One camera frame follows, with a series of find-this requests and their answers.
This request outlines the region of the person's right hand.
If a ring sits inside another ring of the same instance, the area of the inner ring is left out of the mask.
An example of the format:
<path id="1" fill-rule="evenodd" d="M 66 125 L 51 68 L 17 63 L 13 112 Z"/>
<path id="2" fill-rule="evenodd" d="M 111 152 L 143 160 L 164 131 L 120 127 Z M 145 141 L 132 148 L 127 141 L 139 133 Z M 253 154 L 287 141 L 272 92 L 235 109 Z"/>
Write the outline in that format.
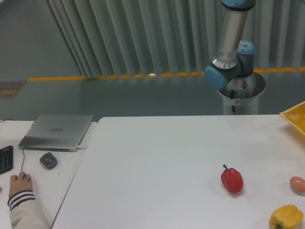
<path id="1" fill-rule="evenodd" d="M 10 177 L 9 198 L 17 193 L 27 190 L 32 190 L 32 180 L 30 174 L 20 172 L 18 175 L 12 175 Z"/>

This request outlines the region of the cream striped sleeve forearm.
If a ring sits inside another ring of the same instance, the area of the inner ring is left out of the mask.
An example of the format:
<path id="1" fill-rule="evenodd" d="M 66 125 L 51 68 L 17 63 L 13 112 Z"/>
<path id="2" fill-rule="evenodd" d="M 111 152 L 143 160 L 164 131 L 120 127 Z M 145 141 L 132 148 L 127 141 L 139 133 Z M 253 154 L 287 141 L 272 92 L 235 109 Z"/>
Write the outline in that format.
<path id="1" fill-rule="evenodd" d="M 7 204 L 13 229 L 51 228 L 32 190 L 23 190 L 13 194 Z"/>

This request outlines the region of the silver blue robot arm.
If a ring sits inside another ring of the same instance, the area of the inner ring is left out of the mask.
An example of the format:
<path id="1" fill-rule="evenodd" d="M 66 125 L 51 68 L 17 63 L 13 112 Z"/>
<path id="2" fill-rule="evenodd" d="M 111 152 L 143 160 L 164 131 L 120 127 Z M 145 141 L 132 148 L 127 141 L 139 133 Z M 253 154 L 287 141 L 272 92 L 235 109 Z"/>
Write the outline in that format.
<path id="1" fill-rule="evenodd" d="M 224 21 L 215 55 L 204 70 L 206 80 L 215 88 L 225 87 L 241 76 L 244 64 L 238 54 L 247 13 L 255 6 L 254 0 L 223 0 Z"/>

